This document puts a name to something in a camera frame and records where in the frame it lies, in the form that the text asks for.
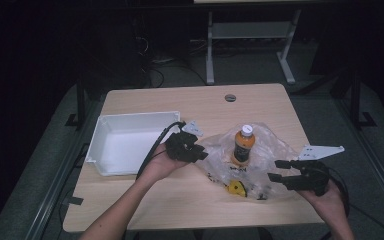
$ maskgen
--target human hand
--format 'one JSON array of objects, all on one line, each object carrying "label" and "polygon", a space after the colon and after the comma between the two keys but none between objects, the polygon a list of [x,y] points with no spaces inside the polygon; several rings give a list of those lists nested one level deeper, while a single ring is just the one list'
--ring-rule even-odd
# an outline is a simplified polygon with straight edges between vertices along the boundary
[{"label": "human hand", "polygon": [[332,230],[334,239],[354,239],[345,212],[344,200],[338,186],[329,180],[326,193],[316,196],[313,191],[297,191],[316,210]]},{"label": "human hand", "polygon": [[174,170],[186,166],[188,163],[171,159],[166,152],[164,143],[158,145],[151,161],[145,167],[140,178],[148,178],[157,182],[168,177]]}]

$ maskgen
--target human arm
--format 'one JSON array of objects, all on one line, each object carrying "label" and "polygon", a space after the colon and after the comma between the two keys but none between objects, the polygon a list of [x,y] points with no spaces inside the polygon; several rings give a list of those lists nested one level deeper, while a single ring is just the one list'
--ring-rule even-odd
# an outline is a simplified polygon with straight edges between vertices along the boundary
[{"label": "human arm", "polygon": [[329,226],[335,240],[353,240],[354,234],[349,225],[342,194],[338,186],[329,180],[323,196],[316,196],[312,191],[298,191],[316,210],[317,214]]},{"label": "human arm", "polygon": [[187,165],[186,162],[170,159],[165,152],[165,144],[160,144],[157,147],[154,156],[142,175],[86,229],[80,239],[121,239],[133,214],[149,189],[157,181],[169,176],[174,170]]}]

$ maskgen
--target white bottle cap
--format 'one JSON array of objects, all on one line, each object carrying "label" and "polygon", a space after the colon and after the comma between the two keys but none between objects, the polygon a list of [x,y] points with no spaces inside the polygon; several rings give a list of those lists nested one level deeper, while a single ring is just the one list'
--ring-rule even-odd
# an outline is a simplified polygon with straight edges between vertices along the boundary
[{"label": "white bottle cap", "polygon": [[241,133],[242,136],[249,137],[252,135],[252,126],[251,125],[243,125]]}]

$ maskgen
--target bottle label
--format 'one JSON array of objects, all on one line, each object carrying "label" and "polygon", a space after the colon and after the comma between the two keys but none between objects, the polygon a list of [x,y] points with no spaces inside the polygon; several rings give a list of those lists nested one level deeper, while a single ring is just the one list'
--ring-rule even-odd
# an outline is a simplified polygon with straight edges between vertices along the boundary
[{"label": "bottle label", "polygon": [[249,158],[249,152],[251,149],[243,148],[236,144],[234,156],[239,162],[245,162]]}]

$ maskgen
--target person's left hand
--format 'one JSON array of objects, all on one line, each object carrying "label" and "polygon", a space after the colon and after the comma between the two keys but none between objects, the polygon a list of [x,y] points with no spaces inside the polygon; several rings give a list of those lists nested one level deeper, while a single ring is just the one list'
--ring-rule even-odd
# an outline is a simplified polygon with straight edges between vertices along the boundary
[{"label": "person's left hand", "polygon": [[145,167],[140,178],[146,177],[156,182],[168,177],[174,170],[189,164],[187,162],[171,159],[167,155],[165,149],[166,146],[164,143],[158,145],[157,149],[154,152],[154,157]]}]

